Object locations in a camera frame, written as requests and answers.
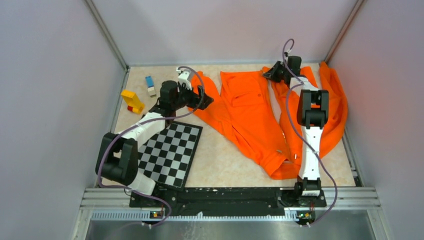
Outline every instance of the orange shirt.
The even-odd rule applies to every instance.
[[[321,63],[322,88],[329,91],[329,118],[321,138],[320,155],[324,156],[336,146],[343,136],[347,119],[347,101],[336,72]],[[310,67],[300,72],[316,86]],[[281,108],[276,121],[263,71],[221,72],[222,88],[219,94],[213,81],[199,72],[205,92],[214,99],[208,108],[194,114],[233,142],[248,158],[262,166],[273,179],[296,178],[302,163],[302,140],[293,131],[285,108],[288,87],[272,83]],[[200,85],[195,76],[191,81],[195,91]],[[299,96],[294,92],[289,98],[292,118],[296,119]],[[300,133],[300,126],[295,121]]]

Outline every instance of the shirt pocket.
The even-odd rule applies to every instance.
[[[261,86],[252,77],[235,77],[228,82],[231,93],[231,106],[243,107],[263,104],[264,96]]]

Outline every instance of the beige table surface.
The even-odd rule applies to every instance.
[[[220,72],[245,72],[259,71],[263,64],[243,65],[189,65],[196,71],[203,71],[221,90]],[[305,64],[311,66],[318,85],[321,84],[318,73],[318,63]],[[146,66],[131,67],[126,88],[137,94],[138,98],[146,105],[144,113],[156,102],[156,97],[147,93],[146,76],[151,76],[154,81],[156,94],[159,95],[161,83],[166,80],[177,80],[177,66]],[[271,89],[271,105],[276,119],[280,117],[280,108]],[[187,113],[186,107],[178,110],[176,115]],[[127,110],[127,105],[122,101],[115,132],[124,130],[137,122],[141,115]],[[177,121],[202,126],[202,134],[197,145],[197,150],[191,164],[191,169],[186,182],[186,187],[292,187],[296,179],[274,180],[253,160],[248,159],[237,147],[219,134],[194,114]],[[342,141],[322,159],[325,167],[334,177],[338,186],[355,186],[351,167]],[[333,183],[320,168],[321,183],[323,187],[331,187]]]

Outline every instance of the orange cloth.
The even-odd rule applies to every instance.
[[[337,103],[333,101],[334,103],[332,103],[332,97],[336,96],[336,94],[332,93],[342,93],[344,96],[337,75],[334,77],[335,71],[320,69],[320,73],[321,72],[321,79],[327,78],[326,83],[322,84],[323,88],[334,88],[334,84],[338,84],[339,86],[337,90],[329,90],[330,112],[328,123],[330,123],[330,118],[332,116],[340,116],[339,118],[344,116],[342,112],[345,109],[347,116],[347,106],[337,108],[341,101]],[[204,76],[202,72],[199,72],[199,74],[204,82],[206,94],[212,97],[214,102],[205,110],[196,111],[194,114],[233,142],[246,157],[262,166],[271,178],[296,178],[302,163],[302,141],[295,135],[293,129],[291,129],[290,123],[288,123],[284,105],[285,95],[283,95],[283,93],[288,90],[287,86],[284,83],[272,84],[272,88],[274,89],[282,111],[280,126],[274,118],[268,93],[268,83],[267,80],[262,77],[262,71],[221,72],[221,94],[219,94],[215,84],[210,78]],[[316,85],[314,75],[309,67],[302,68],[301,74],[306,75],[309,81]],[[191,85],[195,91],[197,91],[197,86],[200,85],[200,81],[196,76],[191,80]],[[296,122],[298,102],[299,97],[295,93],[291,94],[289,103],[290,113],[300,131],[300,126]],[[332,114],[332,106],[340,109],[341,112],[339,114]],[[344,120],[341,127],[329,127],[329,130],[326,130],[327,123],[324,127],[322,139],[324,139],[326,131],[327,135],[331,138],[337,138],[340,135],[337,141],[335,141],[335,139],[331,141],[337,144],[343,135],[345,122],[346,120]],[[341,134],[333,133],[330,128],[341,129]],[[294,159],[293,153],[297,153],[297,159]]]

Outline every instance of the white robot part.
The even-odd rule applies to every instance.
[[[142,122],[145,122],[150,119],[163,118],[162,115],[156,112],[148,112],[142,119],[136,122],[134,125],[139,125]],[[133,130],[125,133],[122,137],[126,139],[134,139],[138,143],[138,148],[140,148],[145,142],[147,142],[153,135],[159,133],[165,129],[165,120],[156,120],[143,125],[139,125]]]
[[[316,153],[319,155],[320,152],[320,139],[323,134],[323,129],[319,126],[311,126],[307,129],[306,126],[301,126],[303,138],[313,147]],[[320,163],[318,161],[315,152],[303,143],[302,146],[302,165],[299,171],[299,177],[301,179],[307,178],[308,180],[318,180],[320,178]]]
[[[192,73],[191,71],[188,70],[180,70],[180,69],[176,69],[177,73],[178,73],[178,82],[183,85],[185,84],[185,88],[188,90],[193,89],[192,88],[192,78],[194,73]]]
[[[145,176],[141,169],[138,169],[137,175],[134,178],[134,181],[132,181],[128,187],[132,190],[136,190],[142,194],[145,195],[152,195],[153,189],[155,188],[156,182]]]

